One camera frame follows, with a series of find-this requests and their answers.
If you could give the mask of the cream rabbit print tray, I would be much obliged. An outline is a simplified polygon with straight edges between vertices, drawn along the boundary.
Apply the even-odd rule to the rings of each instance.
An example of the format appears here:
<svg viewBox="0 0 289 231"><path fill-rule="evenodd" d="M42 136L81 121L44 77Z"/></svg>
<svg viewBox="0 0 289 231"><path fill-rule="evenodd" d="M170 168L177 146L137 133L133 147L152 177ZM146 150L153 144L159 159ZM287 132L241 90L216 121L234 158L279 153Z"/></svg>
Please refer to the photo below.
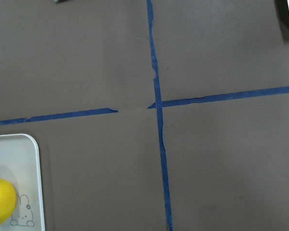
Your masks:
<svg viewBox="0 0 289 231"><path fill-rule="evenodd" d="M0 231L45 230L39 147L28 134L0 135L0 178L15 188L13 214Z"/></svg>

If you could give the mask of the yellow lemon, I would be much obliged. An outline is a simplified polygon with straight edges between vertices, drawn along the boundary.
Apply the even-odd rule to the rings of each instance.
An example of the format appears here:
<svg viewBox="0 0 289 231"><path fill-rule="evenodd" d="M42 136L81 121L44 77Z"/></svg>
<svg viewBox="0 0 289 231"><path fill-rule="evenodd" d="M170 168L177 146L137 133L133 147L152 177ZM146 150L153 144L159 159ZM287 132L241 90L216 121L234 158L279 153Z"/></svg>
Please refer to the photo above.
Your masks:
<svg viewBox="0 0 289 231"><path fill-rule="evenodd" d="M16 205L16 192L13 185L0 178L0 224L13 213Z"/></svg>

